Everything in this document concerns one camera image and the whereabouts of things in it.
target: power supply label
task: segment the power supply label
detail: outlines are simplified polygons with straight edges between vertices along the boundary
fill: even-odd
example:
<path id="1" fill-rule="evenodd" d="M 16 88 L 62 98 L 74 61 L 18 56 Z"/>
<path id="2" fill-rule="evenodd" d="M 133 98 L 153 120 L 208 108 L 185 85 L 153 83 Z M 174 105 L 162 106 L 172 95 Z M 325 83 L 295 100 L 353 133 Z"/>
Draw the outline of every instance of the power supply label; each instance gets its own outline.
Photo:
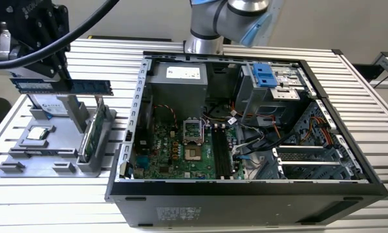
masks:
<path id="1" fill-rule="evenodd" d="M 197 220 L 201 207 L 157 207 L 156 212 L 161 221 Z"/>
<path id="2" fill-rule="evenodd" d="M 169 79 L 200 79 L 200 68 L 197 67 L 168 67 L 166 78 Z"/>

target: red wire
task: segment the red wire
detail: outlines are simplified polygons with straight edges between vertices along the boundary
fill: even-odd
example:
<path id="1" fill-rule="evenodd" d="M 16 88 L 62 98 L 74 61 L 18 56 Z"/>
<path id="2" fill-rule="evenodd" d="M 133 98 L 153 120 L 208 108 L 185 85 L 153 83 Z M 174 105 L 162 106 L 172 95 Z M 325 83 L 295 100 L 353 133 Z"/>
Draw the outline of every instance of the red wire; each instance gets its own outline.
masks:
<path id="1" fill-rule="evenodd" d="M 176 124 L 176 115 L 174 115 L 174 111 L 173 111 L 173 109 L 172 109 L 168 105 L 162 105 L 162 104 L 156 105 L 153 108 L 157 108 L 157 107 L 165 107 L 165 108 L 169 109 L 170 113 L 172 113 L 172 115 L 173 115 L 173 124 L 174 124 L 174 127 L 178 128 L 178 126 L 177 126 L 177 124 Z"/>

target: aluminum workbench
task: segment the aluminum workbench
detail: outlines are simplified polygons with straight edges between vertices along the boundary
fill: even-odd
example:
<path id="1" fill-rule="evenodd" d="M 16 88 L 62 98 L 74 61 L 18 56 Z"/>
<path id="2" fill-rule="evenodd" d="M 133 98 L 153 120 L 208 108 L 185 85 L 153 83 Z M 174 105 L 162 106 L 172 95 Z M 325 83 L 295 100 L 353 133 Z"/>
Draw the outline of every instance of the aluminum workbench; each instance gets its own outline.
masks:
<path id="1" fill-rule="evenodd" d="M 325 227 L 129 228 L 104 193 L 114 149 L 124 139 L 141 53 L 181 52 L 181 43 L 80 39 L 72 43 L 68 70 L 74 79 L 110 80 L 117 111 L 98 178 L 0 178 L 0 232 L 295 232 L 388 233 L 388 198 Z M 388 106 L 343 55 L 332 50 L 225 46 L 227 55 L 304 59 L 388 189 Z M 93 97 L 80 97 L 88 107 Z M 30 102 L 17 100 L 0 125 L 0 163 L 30 120 Z"/>

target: green circuit board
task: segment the green circuit board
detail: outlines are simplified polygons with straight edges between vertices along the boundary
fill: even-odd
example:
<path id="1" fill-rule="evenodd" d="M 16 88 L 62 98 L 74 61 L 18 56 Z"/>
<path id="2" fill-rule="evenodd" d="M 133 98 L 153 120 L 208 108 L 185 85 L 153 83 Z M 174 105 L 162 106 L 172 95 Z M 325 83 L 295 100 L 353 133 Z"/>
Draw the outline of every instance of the green circuit board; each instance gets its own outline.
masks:
<path id="1" fill-rule="evenodd" d="M 204 129 L 204 143 L 201 146 L 183 144 L 183 130 L 174 132 L 170 137 L 173 125 L 156 124 L 152 139 L 152 151 L 148 155 L 148 167 L 144 171 L 134 173 L 136 179 L 216 179 L 213 144 L 211 127 Z M 233 128 L 225 130 L 227 147 L 236 141 L 236 131 Z M 187 160 L 185 153 L 192 148 L 200 151 L 196 160 Z M 244 179 L 243 167 L 232 175 L 233 179 Z"/>

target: white wall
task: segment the white wall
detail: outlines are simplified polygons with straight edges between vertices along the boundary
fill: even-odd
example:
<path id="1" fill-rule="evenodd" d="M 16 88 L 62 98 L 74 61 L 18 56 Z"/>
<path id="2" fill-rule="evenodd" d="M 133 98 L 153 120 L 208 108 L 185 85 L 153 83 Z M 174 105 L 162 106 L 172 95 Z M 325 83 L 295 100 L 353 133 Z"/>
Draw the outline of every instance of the white wall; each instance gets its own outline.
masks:
<path id="1" fill-rule="evenodd" d="M 70 28 L 89 17 L 105 0 L 53 0 L 69 9 Z M 169 38 L 183 41 L 189 34 L 188 0 L 120 0 L 86 35 Z"/>
<path id="2" fill-rule="evenodd" d="M 388 0 L 287 0 L 269 46 L 340 49 L 371 63 L 388 51 Z"/>

